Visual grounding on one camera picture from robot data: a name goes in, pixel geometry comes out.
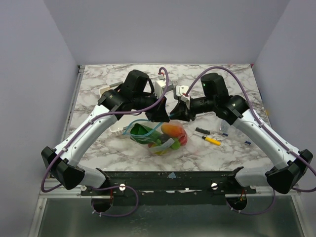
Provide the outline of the orange red toy mango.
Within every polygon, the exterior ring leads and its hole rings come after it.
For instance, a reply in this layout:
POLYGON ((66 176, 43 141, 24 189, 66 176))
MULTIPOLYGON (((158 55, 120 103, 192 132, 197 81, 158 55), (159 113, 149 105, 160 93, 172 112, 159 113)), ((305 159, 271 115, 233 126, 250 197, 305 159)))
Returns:
POLYGON ((161 126, 161 131, 170 137, 180 138, 186 134, 185 130, 178 125, 164 123, 161 126))

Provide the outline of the green toy leaf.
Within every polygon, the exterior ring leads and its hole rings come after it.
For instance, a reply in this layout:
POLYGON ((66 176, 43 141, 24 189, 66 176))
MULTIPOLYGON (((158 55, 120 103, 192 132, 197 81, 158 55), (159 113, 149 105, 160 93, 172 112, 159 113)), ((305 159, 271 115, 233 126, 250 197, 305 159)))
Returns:
POLYGON ((181 143, 179 142, 179 140, 174 138, 173 141, 174 141, 174 143, 170 146, 170 149, 172 149, 172 150, 179 149, 181 147, 181 143))
POLYGON ((130 138, 142 145, 155 143, 160 136, 160 132, 139 123, 136 123, 130 130, 130 138))

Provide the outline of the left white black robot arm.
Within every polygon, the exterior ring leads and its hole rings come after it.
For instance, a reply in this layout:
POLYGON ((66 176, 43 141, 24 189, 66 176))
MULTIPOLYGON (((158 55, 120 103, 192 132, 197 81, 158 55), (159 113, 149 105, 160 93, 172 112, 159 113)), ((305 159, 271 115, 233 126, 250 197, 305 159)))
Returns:
POLYGON ((46 174, 52 174, 66 190, 85 185, 99 195, 106 194, 110 186, 105 173, 79 167, 79 162, 96 139, 124 115, 145 113, 151 122, 170 121, 165 109, 167 89, 157 98, 154 89, 144 92, 147 84, 153 83, 146 73, 132 70, 122 84, 103 92, 93 111, 74 133, 55 148, 42 150, 46 174))

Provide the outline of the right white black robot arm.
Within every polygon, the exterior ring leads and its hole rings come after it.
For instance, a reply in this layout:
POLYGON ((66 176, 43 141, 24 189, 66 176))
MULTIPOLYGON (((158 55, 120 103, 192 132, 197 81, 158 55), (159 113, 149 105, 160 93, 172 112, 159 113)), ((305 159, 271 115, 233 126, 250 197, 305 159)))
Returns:
POLYGON ((301 179, 313 159, 313 154, 299 150, 285 141, 251 109, 239 95, 229 95, 224 79, 217 73, 201 77, 204 96, 191 98, 189 87, 176 86, 173 90, 177 105, 171 111, 172 119, 193 121, 197 114, 214 112, 217 117, 244 133, 273 163, 272 168, 240 168, 227 181, 228 190, 239 193, 247 186, 270 186, 287 194, 301 179))

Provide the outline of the yellow toy starfruit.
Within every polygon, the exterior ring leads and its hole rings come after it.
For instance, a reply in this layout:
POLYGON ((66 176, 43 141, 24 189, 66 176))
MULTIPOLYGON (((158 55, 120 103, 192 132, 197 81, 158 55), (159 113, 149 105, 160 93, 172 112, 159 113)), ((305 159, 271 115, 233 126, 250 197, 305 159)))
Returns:
POLYGON ((168 153, 168 150, 154 151, 153 153, 155 155, 161 156, 161 155, 168 153))

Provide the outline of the clear zip top bag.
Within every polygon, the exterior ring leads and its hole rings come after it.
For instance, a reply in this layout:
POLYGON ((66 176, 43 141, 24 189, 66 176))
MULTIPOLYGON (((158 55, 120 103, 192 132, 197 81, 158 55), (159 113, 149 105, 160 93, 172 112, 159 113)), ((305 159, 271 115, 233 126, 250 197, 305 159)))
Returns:
POLYGON ((172 120, 151 122, 137 119, 127 126, 123 135, 157 156, 179 150, 188 142, 188 135, 182 124, 172 120))

